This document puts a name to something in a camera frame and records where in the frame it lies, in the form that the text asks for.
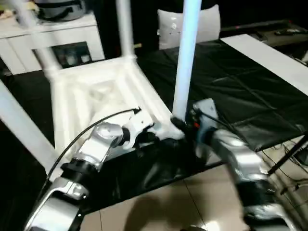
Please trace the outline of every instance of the white table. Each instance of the white table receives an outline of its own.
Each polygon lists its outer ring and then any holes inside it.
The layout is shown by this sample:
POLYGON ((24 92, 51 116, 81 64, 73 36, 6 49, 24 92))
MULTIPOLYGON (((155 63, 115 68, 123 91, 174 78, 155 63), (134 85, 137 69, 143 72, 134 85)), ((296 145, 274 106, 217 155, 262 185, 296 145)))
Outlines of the white table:
POLYGON ((221 40, 308 95, 308 67, 246 34, 221 40))
MULTIPOLYGON (((44 23, 35 28, 47 47, 86 42, 93 61, 105 59, 96 20, 93 14, 60 23, 44 23)), ((37 45, 32 43, 27 29, 12 18, 0 20, 0 57, 12 74, 41 70, 32 50, 37 45)))

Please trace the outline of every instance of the white pillow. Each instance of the white pillow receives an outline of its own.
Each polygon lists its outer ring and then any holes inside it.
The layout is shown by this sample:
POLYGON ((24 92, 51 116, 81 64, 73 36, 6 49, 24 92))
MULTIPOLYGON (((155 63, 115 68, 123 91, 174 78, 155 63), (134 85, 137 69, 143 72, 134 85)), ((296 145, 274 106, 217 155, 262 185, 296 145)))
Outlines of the white pillow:
MULTIPOLYGON (((178 47, 182 31, 183 14, 158 10, 159 49, 178 47)), ((220 32, 219 7, 215 5, 201 10, 199 16, 197 42, 216 40, 220 32)))

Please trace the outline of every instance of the black tablecloth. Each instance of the black tablecloth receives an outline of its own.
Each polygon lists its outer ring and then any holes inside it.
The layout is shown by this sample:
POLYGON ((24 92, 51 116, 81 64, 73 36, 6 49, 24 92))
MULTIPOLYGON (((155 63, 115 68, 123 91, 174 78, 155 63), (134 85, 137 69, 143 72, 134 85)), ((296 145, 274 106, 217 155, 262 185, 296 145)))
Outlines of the black tablecloth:
MULTIPOLYGON (((170 110, 178 53, 179 49, 174 48, 138 59, 170 110)), ((272 147, 308 130, 308 96, 226 43, 219 40, 197 44, 192 71, 188 107, 212 98, 219 118, 252 149, 272 147)))
MULTIPOLYGON (((138 64, 171 109, 178 49, 138 58, 138 64)), ((43 72, 17 75, 7 87, 39 129, 54 144, 50 85, 43 72)), ((196 46, 189 106, 204 98, 215 101, 221 120, 229 123, 255 150, 297 137, 307 131, 307 96, 222 41, 196 46)), ((42 186, 45 172, 1 124, 1 170, 6 190, 0 230, 20 230, 42 186)), ((104 164, 97 189, 85 212, 119 203, 207 167, 194 158, 186 141, 166 140, 104 164)))

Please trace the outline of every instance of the white tabletop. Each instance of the white tabletop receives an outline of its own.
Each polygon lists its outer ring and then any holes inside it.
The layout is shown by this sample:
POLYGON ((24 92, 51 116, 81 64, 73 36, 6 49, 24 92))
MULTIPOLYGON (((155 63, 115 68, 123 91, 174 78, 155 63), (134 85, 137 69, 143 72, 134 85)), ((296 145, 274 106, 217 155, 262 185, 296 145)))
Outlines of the white tabletop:
POLYGON ((249 35, 221 40, 308 95, 308 67, 249 35))
MULTIPOLYGON (((92 13, 90 13, 73 21, 38 24, 37 29, 40 31, 55 31, 95 25, 95 17, 92 13)), ((27 29, 18 24, 14 17, 0 20, 0 39, 16 37, 26 34, 28 34, 27 29)))

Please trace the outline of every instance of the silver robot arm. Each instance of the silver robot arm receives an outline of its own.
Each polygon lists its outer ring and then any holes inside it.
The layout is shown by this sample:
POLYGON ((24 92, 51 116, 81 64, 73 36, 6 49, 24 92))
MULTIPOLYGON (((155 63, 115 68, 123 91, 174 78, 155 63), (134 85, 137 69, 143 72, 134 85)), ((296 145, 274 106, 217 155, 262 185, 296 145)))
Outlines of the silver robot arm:
POLYGON ((137 135, 152 124, 150 115, 140 111, 123 127, 106 122, 95 126, 70 163, 62 165, 62 175, 36 205, 24 230, 78 231, 84 217, 80 208, 110 150, 132 147, 137 135))
POLYGON ((217 129, 214 102, 204 100, 194 105, 200 111, 198 142, 205 142, 227 165, 243 205, 246 224, 253 231, 298 231, 284 208, 276 201, 261 157, 230 131, 217 129))

